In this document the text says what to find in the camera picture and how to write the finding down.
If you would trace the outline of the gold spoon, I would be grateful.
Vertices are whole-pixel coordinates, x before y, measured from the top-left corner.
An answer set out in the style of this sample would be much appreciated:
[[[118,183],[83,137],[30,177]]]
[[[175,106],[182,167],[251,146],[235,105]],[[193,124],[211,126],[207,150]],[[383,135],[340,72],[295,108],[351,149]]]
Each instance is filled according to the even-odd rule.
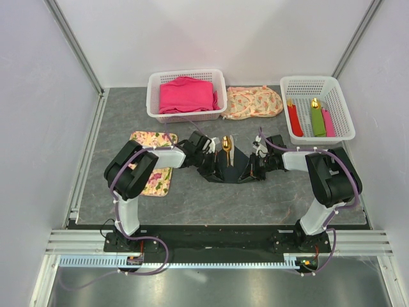
[[[222,149],[226,153],[226,166],[229,167],[231,165],[230,152],[232,150],[232,143],[229,136],[224,136],[222,138]]]

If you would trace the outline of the black paper napkin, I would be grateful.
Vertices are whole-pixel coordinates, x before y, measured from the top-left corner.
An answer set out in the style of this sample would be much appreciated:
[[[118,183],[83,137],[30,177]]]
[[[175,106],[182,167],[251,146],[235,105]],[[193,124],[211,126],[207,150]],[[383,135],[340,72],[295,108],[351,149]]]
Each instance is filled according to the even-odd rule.
[[[223,150],[216,152],[216,175],[203,177],[208,182],[225,184],[244,184],[255,179],[249,176],[249,157],[235,147],[234,166],[226,166],[226,153]]]

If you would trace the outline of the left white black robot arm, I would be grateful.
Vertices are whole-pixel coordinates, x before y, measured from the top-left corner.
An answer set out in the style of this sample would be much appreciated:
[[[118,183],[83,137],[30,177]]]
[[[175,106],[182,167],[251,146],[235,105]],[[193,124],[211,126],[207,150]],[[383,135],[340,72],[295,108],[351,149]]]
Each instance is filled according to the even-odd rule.
[[[136,231],[140,227],[138,197],[156,169],[211,169],[219,138],[209,138],[195,131],[188,139],[169,146],[143,146],[130,140],[104,171],[113,198],[115,227],[121,232],[118,244],[125,251],[135,251],[140,245]]]

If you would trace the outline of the silver table knife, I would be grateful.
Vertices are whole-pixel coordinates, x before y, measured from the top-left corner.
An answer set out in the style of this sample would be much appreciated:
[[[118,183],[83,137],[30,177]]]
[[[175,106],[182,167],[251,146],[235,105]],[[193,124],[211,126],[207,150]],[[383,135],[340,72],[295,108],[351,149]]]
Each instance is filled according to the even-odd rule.
[[[234,137],[232,135],[229,135],[229,140],[230,140],[230,143],[231,143],[231,149],[229,151],[230,165],[233,167],[234,166],[234,159],[235,159]]]

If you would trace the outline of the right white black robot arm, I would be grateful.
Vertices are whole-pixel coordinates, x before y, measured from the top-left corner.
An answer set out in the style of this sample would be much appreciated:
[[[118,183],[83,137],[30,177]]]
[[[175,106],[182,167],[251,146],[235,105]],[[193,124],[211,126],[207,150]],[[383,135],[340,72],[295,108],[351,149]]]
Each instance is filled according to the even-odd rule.
[[[291,149],[280,134],[258,135],[253,148],[255,152],[249,157],[241,181],[265,180],[266,173],[275,170],[304,171],[309,175],[314,199],[306,214],[296,222],[292,241],[297,250],[309,251],[332,218],[348,208],[347,203],[359,202],[362,182],[344,148]]]

